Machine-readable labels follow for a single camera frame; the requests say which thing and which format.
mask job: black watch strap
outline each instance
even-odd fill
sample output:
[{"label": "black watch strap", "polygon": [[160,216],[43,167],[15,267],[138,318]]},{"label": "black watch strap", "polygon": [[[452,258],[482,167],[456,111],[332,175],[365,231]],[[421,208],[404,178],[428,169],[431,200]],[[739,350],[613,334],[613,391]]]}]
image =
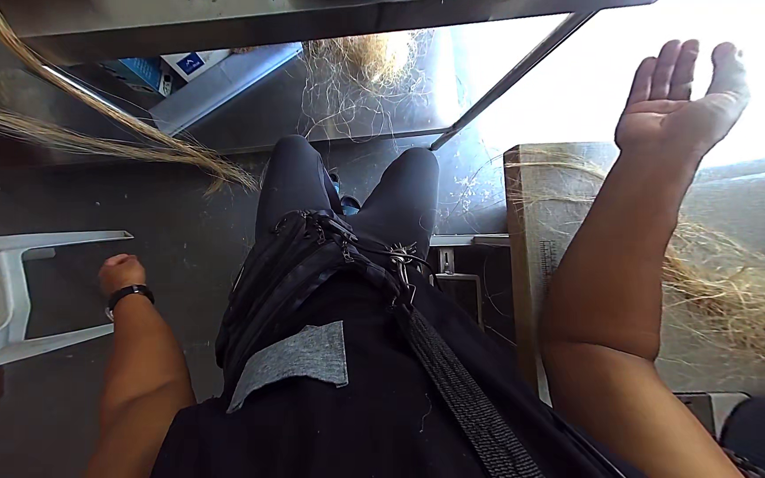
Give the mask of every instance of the black watch strap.
[{"label": "black watch strap", "polygon": [[143,297],[145,297],[146,299],[150,299],[150,302],[152,302],[153,304],[155,303],[155,297],[154,295],[152,295],[152,291],[150,290],[150,288],[144,286],[143,284],[135,284],[133,286],[128,286],[112,293],[112,295],[109,296],[108,307],[107,309],[105,309],[105,313],[109,316],[109,318],[113,320],[114,307],[116,307],[117,302],[120,302],[120,299],[132,293],[139,293],[140,295],[143,295]]}]

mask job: black pants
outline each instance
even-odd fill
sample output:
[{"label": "black pants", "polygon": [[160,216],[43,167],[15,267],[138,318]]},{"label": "black pants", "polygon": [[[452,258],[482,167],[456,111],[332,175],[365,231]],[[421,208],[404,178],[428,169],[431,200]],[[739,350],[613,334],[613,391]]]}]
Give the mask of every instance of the black pants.
[{"label": "black pants", "polygon": [[[412,148],[388,165],[362,210],[343,218],[369,247],[414,243],[417,255],[426,258],[438,196],[439,164],[435,156],[429,150]],[[305,138],[294,135],[276,143],[264,174],[256,243],[267,241],[279,219],[298,209],[343,213],[321,155]]]}]

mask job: metal carabiner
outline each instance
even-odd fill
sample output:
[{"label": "metal carabiner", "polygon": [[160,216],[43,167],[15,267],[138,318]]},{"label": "metal carabiner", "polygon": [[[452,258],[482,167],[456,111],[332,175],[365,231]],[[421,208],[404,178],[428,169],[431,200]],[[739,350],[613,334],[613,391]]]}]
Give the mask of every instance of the metal carabiner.
[{"label": "metal carabiner", "polygon": [[[391,252],[398,254],[405,254],[406,251],[403,247],[392,247]],[[401,256],[391,256],[391,262],[397,268],[397,275],[400,279],[400,284],[409,291],[409,306],[412,306],[412,301],[415,300],[416,287],[409,283],[409,275],[406,271],[406,264],[411,261],[410,258],[404,258]]]}]

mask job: blue logo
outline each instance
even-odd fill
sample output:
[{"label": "blue logo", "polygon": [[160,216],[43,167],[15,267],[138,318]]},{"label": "blue logo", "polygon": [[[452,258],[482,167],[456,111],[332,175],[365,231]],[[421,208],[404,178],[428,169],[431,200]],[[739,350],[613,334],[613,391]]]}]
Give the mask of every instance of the blue logo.
[{"label": "blue logo", "polygon": [[196,53],[189,54],[182,60],[179,60],[176,62],[176,65],[178,65],[179,68],[182,69],[186,73],[186,75],[189,75],[193,73],[197,68],[200,66],[205,65],[205,62],[202,61],[202,58],[200,58],[199,55]]}]

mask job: black webbing strap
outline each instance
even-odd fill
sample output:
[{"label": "black webbing strap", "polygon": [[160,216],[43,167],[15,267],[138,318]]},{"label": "black webbing strap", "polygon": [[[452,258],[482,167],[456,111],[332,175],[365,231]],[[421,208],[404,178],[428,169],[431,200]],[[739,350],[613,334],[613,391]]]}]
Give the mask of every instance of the black webbing strap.
[{"label": "black webbing strap", "polygon": [[489,398],[427,319],[401,308],[401,327],[418,360],[492,478],[544,477]]}]

